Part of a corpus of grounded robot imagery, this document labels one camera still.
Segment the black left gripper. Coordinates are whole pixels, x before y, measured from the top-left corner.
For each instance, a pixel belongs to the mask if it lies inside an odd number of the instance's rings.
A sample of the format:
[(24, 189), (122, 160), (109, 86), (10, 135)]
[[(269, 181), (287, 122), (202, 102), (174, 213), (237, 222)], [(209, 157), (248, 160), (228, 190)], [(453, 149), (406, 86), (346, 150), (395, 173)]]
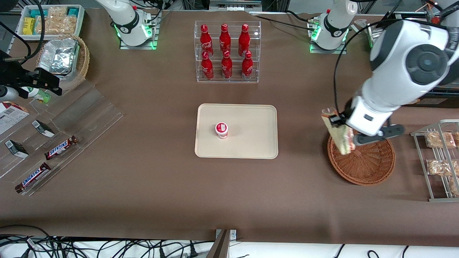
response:
[(354, 99), (349, 99), (341, 113), (335, 111), (329, 114), (329, 119), (331, 120), (332, 127), (341, 127), (344, 125), (353, 125), (353, 121), (351, 120), (351, 116), (354, 114), (354, 106), (353, 106)]

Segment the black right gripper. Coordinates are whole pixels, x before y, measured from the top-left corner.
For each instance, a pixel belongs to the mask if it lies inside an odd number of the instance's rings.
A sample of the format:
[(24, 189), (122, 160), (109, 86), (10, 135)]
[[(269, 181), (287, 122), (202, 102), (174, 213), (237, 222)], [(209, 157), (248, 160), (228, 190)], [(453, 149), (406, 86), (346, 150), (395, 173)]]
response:
[(36, 78), (34, 73), (24, 69), (18, 61), (7, 62), (10, 56), (5, 51), (0, 51), (0, 82), (8, 91), (17, 92), (21, 98), (28, 98), (29, 91), (23, 87), (39, 89), (39, 85), (44, 85), (42, 89), (49, 90), (55, 95), (62, 95), (62, 88), (59, 87), (58, 77), (43, 68), (36, 68)]

